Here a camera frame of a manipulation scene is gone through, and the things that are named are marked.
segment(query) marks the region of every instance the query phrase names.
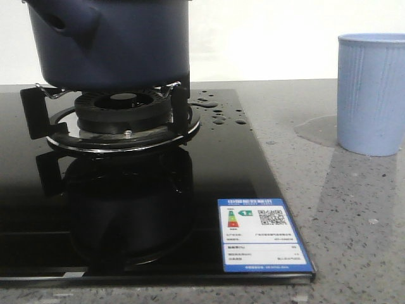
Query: dark blue pot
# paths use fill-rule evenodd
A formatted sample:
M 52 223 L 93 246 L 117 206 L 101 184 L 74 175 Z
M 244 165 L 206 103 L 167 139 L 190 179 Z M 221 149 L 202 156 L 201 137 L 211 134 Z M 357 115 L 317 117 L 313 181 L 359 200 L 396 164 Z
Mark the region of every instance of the dark blue pot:
M 187 79 L 188 0 L 27 0 L 42 74 L 76 91 Z

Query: pot handle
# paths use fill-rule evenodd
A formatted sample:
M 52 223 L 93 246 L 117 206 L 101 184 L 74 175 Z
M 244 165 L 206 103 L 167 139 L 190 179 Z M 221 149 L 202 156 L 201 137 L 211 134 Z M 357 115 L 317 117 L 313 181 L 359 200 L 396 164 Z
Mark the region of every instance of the pot handle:
M 99 12 L 84 0 L 25 0 L 28 5 L 57 33 L 79 37 L 93 32 Z

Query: gray countertop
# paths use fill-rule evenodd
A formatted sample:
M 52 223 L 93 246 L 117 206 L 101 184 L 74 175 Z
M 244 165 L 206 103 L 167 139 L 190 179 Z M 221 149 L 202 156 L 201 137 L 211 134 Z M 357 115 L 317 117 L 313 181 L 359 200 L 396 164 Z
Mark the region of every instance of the gray countertop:
M 204 82 L 192 88 L 237 91 L 318 267 L 315 283 L 0 289 L 0 303 L 404 303 L 404 151 L 370 157 L 334 144 L 330 115 L 337 81 Z M 320 124 L 307 132 L 323 145 L 294 131 L 317 117 L 323 117 L 315 120 Z

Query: light blue plastic cup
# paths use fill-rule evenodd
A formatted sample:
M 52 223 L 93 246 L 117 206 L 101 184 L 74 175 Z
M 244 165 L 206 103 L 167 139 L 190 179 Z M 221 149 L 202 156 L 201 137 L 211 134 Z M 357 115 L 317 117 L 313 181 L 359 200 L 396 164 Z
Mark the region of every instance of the light blue plastic cup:
M 404 134 L 405 34 L 339 36 L 339 144 L 387 156 L 398 152 Z

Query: qr code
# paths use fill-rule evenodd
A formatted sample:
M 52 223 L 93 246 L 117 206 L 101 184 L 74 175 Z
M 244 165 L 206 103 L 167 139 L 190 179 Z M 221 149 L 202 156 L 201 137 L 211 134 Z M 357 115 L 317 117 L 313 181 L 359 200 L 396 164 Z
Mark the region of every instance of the qr code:
M 278 210 L 259 210 L 262 225 L 287 225 L 284 212 Z

